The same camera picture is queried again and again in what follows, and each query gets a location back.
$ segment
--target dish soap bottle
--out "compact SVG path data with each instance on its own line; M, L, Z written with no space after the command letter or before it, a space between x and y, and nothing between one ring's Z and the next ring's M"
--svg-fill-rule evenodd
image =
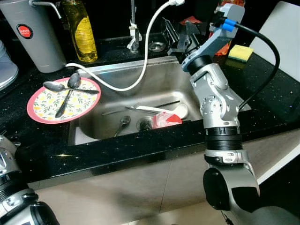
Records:
M97 60L97 50L89 16L81 0L62 0L62 8L67 17L72 41L78 59L83 62Z

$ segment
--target metal pipe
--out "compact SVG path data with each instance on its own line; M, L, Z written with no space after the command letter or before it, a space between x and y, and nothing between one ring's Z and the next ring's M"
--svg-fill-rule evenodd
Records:
M135 0L131 0L131 22L135 24Z
M48 2L48 1L33 1L33 0L30 0L29 1L29 4L31 6L51 6L54 11L56 12L57 16L59 19L61 19L61 15L58 11L58 9L56 8L56 6L52 3L52 2Z
M131 23L135 24L135 0L131 0ZM133 51L136 52L139 48L139 30L135 29L135 42L133 43Z

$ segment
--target spoon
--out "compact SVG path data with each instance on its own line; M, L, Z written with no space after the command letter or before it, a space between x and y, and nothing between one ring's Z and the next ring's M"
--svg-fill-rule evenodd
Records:
M72 88L66 88L62 83L59 82L55 82L55 81L46 81L43 83L43 86L45 88L47 88L48 90L54 91L54 92L59 92L62 90L71 90ZM88 93L88 94L98 94L99 91L98 90L85 90L85 89L72 89L72 90L76 90L76 91L80 91L80 92L84 92L84 93Z
M130 121L131 121L130 116L123 116L120 120L120 126L117 132L114 134L114 137L116 137L120 133L120 131L130 123Z
M183 119L188 115L188 107L185 104L180 104L174 110L160 109L160 108L155 108L155 107L150 107L150 106L143 106L143 105L140 105L140 106L136 107L136 109L150 110L150 111L154 111L154 112L172 113L172 114L175 114L175 115L179 116L180 119Z
M76 89L80 86L80 82L81 82L81 80L80 80L80 76L78 73L74 73L70 76L70 79L67 82L67 86L71 89L68 91L67 96L65 97L65 100L63 101L60 108L56 112L55 118L59 118L64 114L68 100L72 94L72 91L73 91L73 89Z

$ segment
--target plate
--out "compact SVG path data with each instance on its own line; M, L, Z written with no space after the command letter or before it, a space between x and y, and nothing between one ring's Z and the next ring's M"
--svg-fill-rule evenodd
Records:
M55 82L62 83L67 87L69 78L62 78ZM87 114L99 101L101 89L93 80L81 77L79 89L98 90L98 94L87 94L79 91L73 91L64 114L55 118L55 114L64 101L68 90L53 92L45 87L37 90L29 99L27 104L27 113L35 121L46 124L65 123L75 120Z

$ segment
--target yellow sponge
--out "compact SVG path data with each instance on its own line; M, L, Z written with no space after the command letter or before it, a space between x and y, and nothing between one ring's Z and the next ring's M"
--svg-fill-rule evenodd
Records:
M247 62L253 52L253 48L235 45L229 52L228 57Z

